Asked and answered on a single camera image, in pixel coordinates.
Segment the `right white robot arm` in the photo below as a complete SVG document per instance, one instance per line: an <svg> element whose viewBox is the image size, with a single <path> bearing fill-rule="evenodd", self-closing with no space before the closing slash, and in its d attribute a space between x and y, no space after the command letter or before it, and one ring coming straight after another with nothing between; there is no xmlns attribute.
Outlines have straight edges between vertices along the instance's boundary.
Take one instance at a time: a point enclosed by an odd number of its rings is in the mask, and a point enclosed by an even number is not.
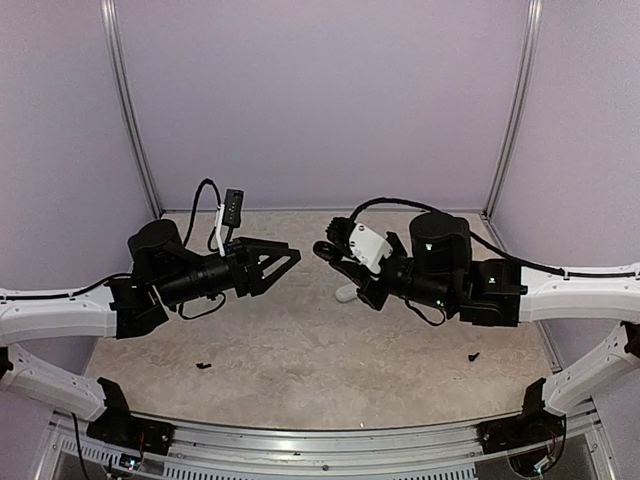
<svg viewBox="0 0 640 480"><path fill-rule="evenodd" d="M472 258L473 233L461 218L435 211L409 224L411 247L353 218L336 217L314 253L346 276L356 296L379 311L391 296L409 309L425 305L450 319L486 327L545 320L614 320L613 331L564 371L531 384L511 426L523 444L535 442L581 401L639 367L639 266L577 272L527 264L505 253Z"/></svg>

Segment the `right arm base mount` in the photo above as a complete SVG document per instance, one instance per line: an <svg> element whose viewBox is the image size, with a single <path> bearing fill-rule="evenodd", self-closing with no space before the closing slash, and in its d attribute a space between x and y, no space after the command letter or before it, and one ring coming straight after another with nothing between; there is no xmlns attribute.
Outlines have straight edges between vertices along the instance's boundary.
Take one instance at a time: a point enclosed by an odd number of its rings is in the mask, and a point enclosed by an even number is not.
<svg viewBox="0 0 640 480"><path fill-rule="evenodd" d="M485 455L549 442L564 435L566 417L541 413L524 417L514 415L481 422L478 438Z"/></svg>

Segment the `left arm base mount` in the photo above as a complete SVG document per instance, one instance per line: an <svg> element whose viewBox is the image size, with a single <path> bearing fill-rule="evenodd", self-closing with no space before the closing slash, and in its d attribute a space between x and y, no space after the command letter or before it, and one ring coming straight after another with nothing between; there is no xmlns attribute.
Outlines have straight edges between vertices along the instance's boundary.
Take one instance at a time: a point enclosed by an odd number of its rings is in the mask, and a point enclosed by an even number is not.
<svg viewBox="0 0 640 480"><path fill-rule="evenodd" d="M166 456L171 447L175 427L142 417L106 418L90 422L87 435L108 444Z"/></svg>

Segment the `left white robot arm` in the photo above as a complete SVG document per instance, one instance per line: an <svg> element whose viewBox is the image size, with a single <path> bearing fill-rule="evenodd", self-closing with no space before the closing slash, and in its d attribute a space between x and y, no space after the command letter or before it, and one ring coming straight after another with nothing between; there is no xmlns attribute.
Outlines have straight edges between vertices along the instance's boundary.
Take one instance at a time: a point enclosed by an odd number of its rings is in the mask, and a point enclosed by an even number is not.
<svg viewBox="0 0 640 480"><path fill-rule="evenodd" d="M76 291L1 292L1 388L66 410L121 445L140 434L121 387L73 374L22 348L63 337L129 339L148 335L186 303L234 291L266 293L301 259L285 242L240 237L208 255L186 248L175 222L153 221L128 241L129 273Z"/></svg>

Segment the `white earbud charging case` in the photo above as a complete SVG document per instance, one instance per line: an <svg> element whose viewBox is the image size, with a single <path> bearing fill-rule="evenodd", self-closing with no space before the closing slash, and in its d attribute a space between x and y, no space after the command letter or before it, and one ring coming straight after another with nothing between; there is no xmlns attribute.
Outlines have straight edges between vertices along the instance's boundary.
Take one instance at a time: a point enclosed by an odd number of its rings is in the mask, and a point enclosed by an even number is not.
<svg viewBox="0 0 640 480"><path fill-rule="evenodd" d="M358 297L357 286L354 284L345 285L336 289L335 299L340 303L347 303Z"/></svg>

